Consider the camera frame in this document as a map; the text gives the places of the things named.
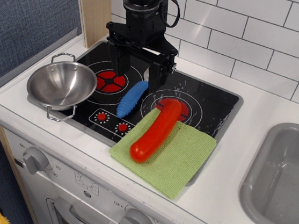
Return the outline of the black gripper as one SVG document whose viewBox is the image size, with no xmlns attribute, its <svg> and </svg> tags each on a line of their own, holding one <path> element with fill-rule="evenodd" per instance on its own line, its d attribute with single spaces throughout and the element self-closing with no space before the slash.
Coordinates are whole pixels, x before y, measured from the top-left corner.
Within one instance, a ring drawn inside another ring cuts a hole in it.
<svg viewBox="0 0 299 224">
<path fill-rule="evenodd" d="M 164 85 L 174 71 L 177 49 L 165 39 L 167 16 L 164 11 L 126 11 L 126 23 L 109 22 L 108 50 L 117 76 L 130 68 L 131 57 L 147 62 L 149 67 L 149 93 Z"/>
</svg>

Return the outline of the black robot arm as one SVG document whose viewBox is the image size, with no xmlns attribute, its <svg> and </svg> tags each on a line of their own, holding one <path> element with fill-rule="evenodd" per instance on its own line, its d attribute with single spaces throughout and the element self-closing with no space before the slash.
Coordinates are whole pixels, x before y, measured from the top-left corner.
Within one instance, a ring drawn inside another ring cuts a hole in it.
<svg viewBox="0 0 299 224">
<path fill-rule="evenodd" d="M 123 0 L 126 22 L 107 23 L 110 59 L 118 76 L 130 68 L 130 59 L 138 58 L 149 66 L 149 91 L 164 85 L 176 69 L 177 49 L 165 38 L 166 29 L 178 24 L 167 22 L 169 0 Z"/>
</svg>

